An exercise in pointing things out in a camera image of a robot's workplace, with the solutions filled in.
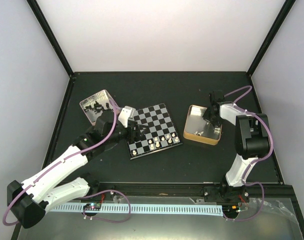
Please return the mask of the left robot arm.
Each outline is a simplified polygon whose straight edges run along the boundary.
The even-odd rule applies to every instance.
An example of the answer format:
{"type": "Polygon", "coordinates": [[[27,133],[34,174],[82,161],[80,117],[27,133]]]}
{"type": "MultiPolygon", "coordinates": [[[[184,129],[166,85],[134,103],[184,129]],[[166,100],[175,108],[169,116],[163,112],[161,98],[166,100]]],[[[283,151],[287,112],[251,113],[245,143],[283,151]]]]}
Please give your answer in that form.
{"type": "Polygon", "coordinates": [[[95,125],[79,135],[66,151],[32,177],[19,182],[13,180],[7,185],[7,209],[2,223],[7,222],[8,213],[16,217],[14,225],[25,229],[35,226],[53,208],[77,198],[95,199],[100,192],[98,182],[88,173],[60,185],[75,170],[105,151],[106,145],[126,140],[134,143],[141,140],[148,126],[138,123],[124,112],[104,112],[95,125]]]}

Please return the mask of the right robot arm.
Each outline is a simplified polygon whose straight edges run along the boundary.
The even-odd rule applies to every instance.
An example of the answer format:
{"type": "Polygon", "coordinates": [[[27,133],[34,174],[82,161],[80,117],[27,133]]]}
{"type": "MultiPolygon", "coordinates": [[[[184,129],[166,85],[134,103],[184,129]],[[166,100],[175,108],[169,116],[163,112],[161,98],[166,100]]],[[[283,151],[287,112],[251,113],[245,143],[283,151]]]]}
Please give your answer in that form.
{"type": "Polygon", "coordinates": [[[266,114],[256,114],[226,101],[221,90],[209,94],[210,107],[202,118],[219,128],[223,121],[235,126],[234,146],[236,156],[218,188],[224,202],[234,201],[242,194],[247,178],[254,166],[273,153],[273,139],[266,114]]]}

